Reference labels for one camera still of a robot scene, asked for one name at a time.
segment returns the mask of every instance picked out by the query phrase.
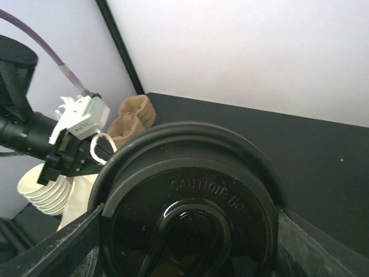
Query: wall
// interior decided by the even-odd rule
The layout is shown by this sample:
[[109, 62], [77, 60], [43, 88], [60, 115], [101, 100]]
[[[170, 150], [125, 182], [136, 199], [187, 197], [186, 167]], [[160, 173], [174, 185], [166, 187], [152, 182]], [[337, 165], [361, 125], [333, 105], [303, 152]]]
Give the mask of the wall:
[[[120, 102], [135, 94], [93, 0], [0, 0], [0, 8], [33, 28], [88, 89], [103, 95], [112, 110], [110, 121], [116, 117]], [[28, 100], [35, 111], [51, 116], [50, 111], [61, 104], [59, 96], [78, 94], [51, 58], [26, 34], [3, 20], [0, 20], [0, 33], [26, 44], [39, 56], [28, 92]], [[0, 160], [0, 217], [12, 218], [26, 205], [27, 201], [17, 194], [16, 185], [24, 173], [39, 163], [41, 161], [30, 157]]]
[[369, 126], [368, 0], [108, 0], [146, 91]]

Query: cable connector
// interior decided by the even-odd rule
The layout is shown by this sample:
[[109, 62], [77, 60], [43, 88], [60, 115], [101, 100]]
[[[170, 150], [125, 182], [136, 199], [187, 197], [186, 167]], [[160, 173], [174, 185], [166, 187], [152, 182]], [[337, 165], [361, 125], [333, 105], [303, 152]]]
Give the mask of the cable connector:
[[60, 132], [64, 129], [67, 129], [79, 140], [101, 132], [110, 112], [101, 98], [83, 96], [74, 101], [71, 101], [70, 98], [62, 99], [65, 104], [59, 108], [64, 108], [65, 111], [62, 114], [60, 109], [55, 111], [61, 116], [50, 136], [50, 144], [55, 144]]

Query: gray wall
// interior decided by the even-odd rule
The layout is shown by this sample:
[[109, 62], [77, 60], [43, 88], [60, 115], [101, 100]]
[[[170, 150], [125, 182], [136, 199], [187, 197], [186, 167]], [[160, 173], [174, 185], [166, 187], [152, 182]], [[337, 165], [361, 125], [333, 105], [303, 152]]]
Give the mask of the gray wall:
[[[111, 109], [110, 121], [116, 117], [121, 101], [135, 94], [95, 1], [0, 0], [0, 7], [33, 28], [88, 89], [103, 95]], [[3, 20], [0, 33], [26, 44], [39, 56], [28, 92], [35, 111], [51, 116], [50, 111], [61, 104], [59, 96], [78, 94], [51, 58], [26, 34]], [[39, 163], [30, 157], [0, 159], [0, 217], [12, 218], [27, 204], [17, 194], [16, 186], [22, 175]]]
[[146, 91], [369, 127], [368, 0], [108, 0]]

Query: black metal frame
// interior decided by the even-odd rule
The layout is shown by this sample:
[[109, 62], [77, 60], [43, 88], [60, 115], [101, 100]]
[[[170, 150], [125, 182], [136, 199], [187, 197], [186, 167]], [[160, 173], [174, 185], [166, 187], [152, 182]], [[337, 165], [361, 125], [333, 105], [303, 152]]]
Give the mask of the black metal frame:
[[136, 93], [138, 95], [145, 94], [144, 88], [142, 87], [140, 79], [138, 78], [137, 72], [129, 56], [129, 53], [127, 51], [127, 48], [125, 46], [121, 33], [119, 32], [119, 29], [116, 26], [115, 20], [110, 11], [107, 1], [106, 0], [96, 0], [96, 3], [99, 6], [101, 14], [104, 17], [105, 23], [110, 31], [110, 35], [114, 40], [115, 46], [118, 49], [119, 55], [121, 56], [121, 59], [127, 69], [128, 75], [133, 83], [133, 87], [136, 90]]

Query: table surface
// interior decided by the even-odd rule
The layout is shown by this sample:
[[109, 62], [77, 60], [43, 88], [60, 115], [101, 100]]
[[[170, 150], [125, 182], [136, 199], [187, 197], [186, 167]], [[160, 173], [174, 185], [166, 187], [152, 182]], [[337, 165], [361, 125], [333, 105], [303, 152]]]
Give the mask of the table surface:
[[369, 128], [149, 93], [156, 124], [202, 121], [239, 133], [274, 163], [291, 210], [369, 257]]

